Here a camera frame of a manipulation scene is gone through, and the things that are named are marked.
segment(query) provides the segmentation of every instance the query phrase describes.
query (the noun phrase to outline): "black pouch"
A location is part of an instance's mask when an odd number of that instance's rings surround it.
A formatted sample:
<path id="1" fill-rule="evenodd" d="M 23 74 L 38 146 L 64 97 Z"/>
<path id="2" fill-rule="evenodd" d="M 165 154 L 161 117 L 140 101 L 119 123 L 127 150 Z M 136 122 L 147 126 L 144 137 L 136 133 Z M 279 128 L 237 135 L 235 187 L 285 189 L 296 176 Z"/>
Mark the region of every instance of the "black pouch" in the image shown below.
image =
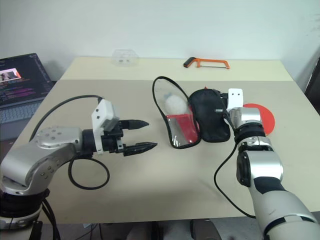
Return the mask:
<path id="1" fill-rule="evenodd" d="M 218 90 L 206 88 L 195 91 L 189 98 L 201 138 L 209 143 L 228 141 L 230 129 L 224 120 L 227 99 Z"/>
<path id="2" fill-rule="evenodd" d="M 165 122 L 170 144 L 185 149 L 201 140 L 189 97 L 173 80 L 159 76 L 152 85 L 153 100 Z"/>

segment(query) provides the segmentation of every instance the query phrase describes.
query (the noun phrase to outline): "laptop keyboard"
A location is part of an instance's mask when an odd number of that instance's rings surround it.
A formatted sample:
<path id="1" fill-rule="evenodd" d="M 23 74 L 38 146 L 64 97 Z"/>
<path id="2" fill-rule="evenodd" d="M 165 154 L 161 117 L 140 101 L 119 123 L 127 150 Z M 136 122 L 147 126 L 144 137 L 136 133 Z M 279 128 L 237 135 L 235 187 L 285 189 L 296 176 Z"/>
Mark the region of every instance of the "laptop keyboard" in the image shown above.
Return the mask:
<path id="1" fill-rule="evenodd" d="M 0 110 L 0 124 L 29 119 L 35 114 L 40 104 L 41 102 L 37 102 Z"/>

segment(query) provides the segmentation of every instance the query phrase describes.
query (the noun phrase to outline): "laptop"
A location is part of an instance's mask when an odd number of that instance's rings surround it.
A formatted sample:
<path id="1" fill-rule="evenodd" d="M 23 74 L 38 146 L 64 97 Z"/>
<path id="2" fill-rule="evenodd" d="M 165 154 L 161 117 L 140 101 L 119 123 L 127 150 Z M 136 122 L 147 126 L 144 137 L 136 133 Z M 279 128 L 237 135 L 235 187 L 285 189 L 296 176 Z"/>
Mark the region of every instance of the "laptop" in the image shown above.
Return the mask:
<path id="1" fill-rule="evenodd" d="M 0 141 L 20 135 L 53 86 L 36 53 L 0 59 Z"/>

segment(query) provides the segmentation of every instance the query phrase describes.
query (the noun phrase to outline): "clear plastic bag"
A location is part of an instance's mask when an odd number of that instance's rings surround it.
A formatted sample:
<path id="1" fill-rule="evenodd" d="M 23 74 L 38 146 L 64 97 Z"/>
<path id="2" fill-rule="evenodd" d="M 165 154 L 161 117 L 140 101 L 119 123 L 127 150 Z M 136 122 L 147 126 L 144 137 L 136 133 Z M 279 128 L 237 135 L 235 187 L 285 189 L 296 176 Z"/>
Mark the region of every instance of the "clear plastic bag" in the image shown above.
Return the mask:
<path id="1" fill-rule="evenodd" d="M 199 143 L 200 133 L 189 98 L 170 78 L 157 77 L 152 85 L 153 100 L 167 127 L 170 143 L 176 149 Z"/>

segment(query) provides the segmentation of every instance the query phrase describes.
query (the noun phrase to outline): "laptop screen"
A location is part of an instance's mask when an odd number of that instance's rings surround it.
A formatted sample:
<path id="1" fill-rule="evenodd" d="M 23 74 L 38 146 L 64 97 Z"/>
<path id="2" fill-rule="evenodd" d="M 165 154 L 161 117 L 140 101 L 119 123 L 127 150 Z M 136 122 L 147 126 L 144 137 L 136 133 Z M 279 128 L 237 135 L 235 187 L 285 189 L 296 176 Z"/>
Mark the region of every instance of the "laptop screen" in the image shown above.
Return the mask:
<path id="1" fill-rule="evenodd" d="M 52 87 L 36 53 L 0 59 L 0 106 L 44 98 Z"/>

